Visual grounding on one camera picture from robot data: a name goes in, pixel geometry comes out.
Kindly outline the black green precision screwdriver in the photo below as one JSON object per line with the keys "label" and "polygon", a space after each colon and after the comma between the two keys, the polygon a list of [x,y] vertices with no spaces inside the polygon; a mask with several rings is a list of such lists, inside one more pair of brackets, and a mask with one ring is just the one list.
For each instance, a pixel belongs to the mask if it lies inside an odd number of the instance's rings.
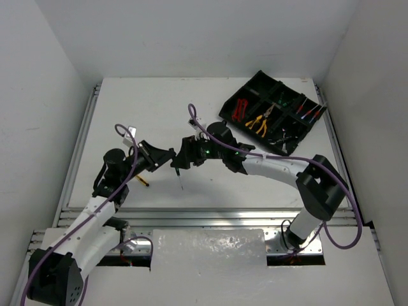
{"label": "black green precision screwdriver", "polygon": [[175,168],[175,172],[176,172],[176,174],[177,174],[177,178],[178,178],[178,181],[179,181],[179,183],[180,183],[180,188],[181,188],[181,190],[183,191],[183,190],[184,190],[184,187],[183,187],[183,185],[182,185],[182,179],[181,179],[181,174],[180,174],[179,168]]}

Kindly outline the small yellow utility knife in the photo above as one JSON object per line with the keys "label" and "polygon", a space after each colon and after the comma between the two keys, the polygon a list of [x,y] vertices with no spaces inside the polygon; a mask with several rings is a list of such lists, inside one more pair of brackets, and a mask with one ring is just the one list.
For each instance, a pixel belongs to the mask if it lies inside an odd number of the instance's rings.
{"label": "small yellow utility knife", "polygon": [[146,180],[144,180],[141,176],[139,176],[139,175],[136,175],[135,176],[135,179],[137,180],[137,181],[139,181],[139,183],[141,183],[143,186],[145,186],[145,187],[149,187],[150,186],[150,184],[146,181]]}

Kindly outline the red black folding saw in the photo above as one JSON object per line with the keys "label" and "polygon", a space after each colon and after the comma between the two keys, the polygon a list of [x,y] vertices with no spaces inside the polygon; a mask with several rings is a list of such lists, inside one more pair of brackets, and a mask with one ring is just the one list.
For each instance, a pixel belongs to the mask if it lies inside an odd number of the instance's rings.
{"label": "red black folding saw", "polygon": [[231,119],[233,122],[242,122],[245,117],[245,111],[249,104],[247,99],[239,98],[237,100],[235,109],[232,113]]}

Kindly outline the yellow needle-nose pliers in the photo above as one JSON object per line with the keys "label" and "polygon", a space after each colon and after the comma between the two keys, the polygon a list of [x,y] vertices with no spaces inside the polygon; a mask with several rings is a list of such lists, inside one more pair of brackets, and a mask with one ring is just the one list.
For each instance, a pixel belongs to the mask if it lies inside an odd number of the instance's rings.
{"label": "yellow needle-nose pliers", "polygon": [[258,126],[256,134],[264,138],[268,129],[267,126],[268,118],[271,115],[274,108],[275,104],[273,103],[263,114],[257,116],[254,120],[246,122],[245,127],[247,127],[250,130],[253,130],[255,126]]}

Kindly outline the large silver open-end wrench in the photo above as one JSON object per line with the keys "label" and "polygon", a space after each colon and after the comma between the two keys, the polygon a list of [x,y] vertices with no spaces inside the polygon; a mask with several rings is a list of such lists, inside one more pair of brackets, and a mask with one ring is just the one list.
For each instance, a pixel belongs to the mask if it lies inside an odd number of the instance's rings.
{"label": "large silver open-end wrench", "polygon": [[280,145],[280,144],[284,144],[287,143],[291,140],[296,140],[298,137],[297,136],[284,136],[282,138],[279,138],[277,140],[272,140],[269,142],[270,145]]}

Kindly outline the Pro'sKit black green screwdriver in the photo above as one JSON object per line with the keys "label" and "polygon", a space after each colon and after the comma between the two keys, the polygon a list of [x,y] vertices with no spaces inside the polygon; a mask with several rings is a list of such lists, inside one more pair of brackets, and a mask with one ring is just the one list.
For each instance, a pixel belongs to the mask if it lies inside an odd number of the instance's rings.
{"label": "Pro'sKit black green screwdriver", "polygon": [[282,92],[282,93],[280,94],[280,97],[279,97],[279,100],[278,100],[278,104],[281,104],[281,103],[282,103],[283,97],[284,97],[284,92]]}

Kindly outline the blue red screwdriver large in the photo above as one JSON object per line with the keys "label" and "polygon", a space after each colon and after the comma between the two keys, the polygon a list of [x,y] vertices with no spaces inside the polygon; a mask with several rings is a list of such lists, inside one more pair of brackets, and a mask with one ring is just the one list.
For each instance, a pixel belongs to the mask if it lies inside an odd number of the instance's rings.
{"label": "blue red screwdriver large", "polygon": [[317,118],[319,117],[319,114],[321,113],[322,110],[324,110],[326,106],[326,103],[322,104],[319,109],[313,114],[312,118],[309,120],[309,124],[312,124],[314,121],[317,120]]}

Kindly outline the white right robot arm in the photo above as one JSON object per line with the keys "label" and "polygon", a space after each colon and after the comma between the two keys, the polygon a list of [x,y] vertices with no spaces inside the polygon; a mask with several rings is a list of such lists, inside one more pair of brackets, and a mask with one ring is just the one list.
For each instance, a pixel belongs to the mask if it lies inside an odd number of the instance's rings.
{"label": "white right robot arm", "polygon": [[182,139],[172,168],[188,170],[208,159],[219,159],[233,173],[266,177],[298,190],[303,208],[280,231],[280,242],[287,251],[299,249],[316,227],[333,217],[344,199],[341,187],[345,182],[324,156],[316,155],[307,163],[279,156],[270,159],[255,146],[238,142],[223,122],[212,123],[206,131],[195,127],[195,131]]}

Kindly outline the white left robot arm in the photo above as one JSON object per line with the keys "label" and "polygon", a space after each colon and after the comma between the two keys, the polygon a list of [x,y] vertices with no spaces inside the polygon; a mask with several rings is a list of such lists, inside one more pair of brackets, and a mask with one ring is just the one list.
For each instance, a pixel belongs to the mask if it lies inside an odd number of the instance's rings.
{"label": "white left robot arm", "polygon": [[93,184],[88,204],[71,226],[46,249],[29,259],[29,275],[20,303],[76,305],[91,270],[123,243],[129,224],[115,216],[129,194],[128,181],[153,172],[175,157],[173,148],[159,149],[141,141],[124,152],[111,149]]}

